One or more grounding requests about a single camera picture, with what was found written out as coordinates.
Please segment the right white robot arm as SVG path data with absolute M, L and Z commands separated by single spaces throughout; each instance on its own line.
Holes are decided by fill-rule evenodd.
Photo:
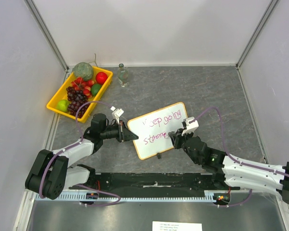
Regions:
M 200 137 L 183 129 L 168 133 L 175 149 L 182 149 L 194 164 L 212 174 L 215 189 L 241 188 L 278 196 L 289 205 L 289 162 L 269 165 L 242 159 L 210 148 Z

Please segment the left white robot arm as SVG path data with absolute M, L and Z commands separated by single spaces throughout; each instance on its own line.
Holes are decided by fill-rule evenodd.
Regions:
M 64 189 L 77 184 L 85 189 L 92 189 L 96 184 L 96 177 L 91 174 L 94 169 L 72 165 L 96 153 L 104 140 L 115 139 L 118 142 L 125 142 L 138 138 L 122 120 L 110 124 L 106 115 L 95 114 L 83 137 L 75 143 L 59 150 L 39 151 L 26 178 L 25 188 L 39 194 L 41 198 L 51 200 L 59 197 Z

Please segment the wood framed whiteboard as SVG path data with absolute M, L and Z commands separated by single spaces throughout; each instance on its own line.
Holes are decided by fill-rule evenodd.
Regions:
M 181 128 L 186 118 L 185 104 L 178 102 L 129 120 L 129 130 L 138 136 L 133 143 L 139 159 L 145 160 L 172 149 L 168 133 Z

